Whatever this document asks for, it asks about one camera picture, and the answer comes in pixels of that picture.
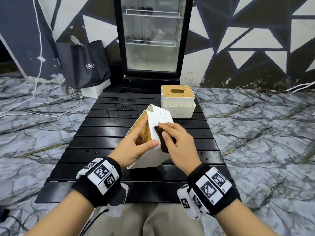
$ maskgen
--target person's left hand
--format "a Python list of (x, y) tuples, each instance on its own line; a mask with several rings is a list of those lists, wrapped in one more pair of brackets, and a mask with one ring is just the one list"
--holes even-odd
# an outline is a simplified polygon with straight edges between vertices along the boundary
[(147, 121), (148, 115), (146, 114), (139, 125), (123, 140), (121, 140), (115, 150), (113, 150), (113, 152), (108, 156), (114, 159), (122, 169), (130, 166), (146, 151), (151, 150), (159, 145), (159, 142), (157, 140), (151, 140), (141, 145), (136, 145), (137, 139), (142, 138), (141, 130), (147, 123)]

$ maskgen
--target beige pants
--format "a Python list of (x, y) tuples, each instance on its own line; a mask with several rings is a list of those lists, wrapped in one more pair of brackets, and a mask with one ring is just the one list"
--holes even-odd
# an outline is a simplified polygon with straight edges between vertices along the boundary
[(86, 236), (204, 236), (181, 204), (125, 204), (119, 218), (101, 215)]

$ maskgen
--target slatted table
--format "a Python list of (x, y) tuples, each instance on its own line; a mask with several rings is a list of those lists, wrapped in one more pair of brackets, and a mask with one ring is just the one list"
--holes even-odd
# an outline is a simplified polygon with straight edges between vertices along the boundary
[[(191, 119), (174, 119), (195, 140), (203, 163), (215, 166), (233, 182), (216, 146), (201, 107)], [(149, 104), (161, 105), (159, 94), (102, 93), (73, 137), (38, 194), (36, 203), (58, 203), (71, 191), (77, 172), (95, 158), (108, 156)], [(179, 203), (177, 189), (186, 175), (171, 159), (156, 168), (124, 169), (122, 182), (128, 184), (127, 203)]]

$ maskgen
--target person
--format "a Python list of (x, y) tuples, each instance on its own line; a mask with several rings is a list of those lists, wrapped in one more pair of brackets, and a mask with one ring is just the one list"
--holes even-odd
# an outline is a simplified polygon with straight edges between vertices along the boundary
[[(147, 120), (146, 116), (106, 158), (106, 164), (110, 163), (115, 167), (120, 176), (120, 169), (130, 166), (146, 151), (159, 144), (156, 140), (141, 145), (136, 144)], [(212, 213), (227, 236), (278, 235), (237, 199), (232, 188), (215, 205), (211, 204), (204, 193), (198, 191), (194, 181), (190, 182), (197, 175), (199, 175), (196, 177), (198, 180), (203, 175), (202, 171), (206, 169), (207, 172), (210, 168), (201, 163), (193, 137), (179, 124), (159, 123), (158, 125), (164, 130), (162, 136), (172, 161), (188, 176), (187, 181), (202, 201), (202, 205)], [(110, 187), (107, 193), (100, 194), (97, 187), (91, 184), (86, 176), (80, 176), (73, 188), (74, 190), (25, 236), (78, 236), (94, 208), (105, 206), (112, 197), (112, 194), (108, 193), (113, 187)], [(201, 220), (189, 219), (181, 204), (125, 204), (120, 217), (102, 216), (95, 220), (88, 235), (199, 236), (204, 235), (204, 232)]]

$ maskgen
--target person's right arm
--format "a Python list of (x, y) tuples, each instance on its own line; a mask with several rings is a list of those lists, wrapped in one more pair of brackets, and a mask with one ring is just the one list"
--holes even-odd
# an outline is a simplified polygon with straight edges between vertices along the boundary
[[(174, 164), (189, 176), (201, 165), (194, 139), (179, 124), (159, 123), (167, 149)], [(227, 236), (278, 236), (269, 226), (260, 221), (238, 199), (215, 215)]]

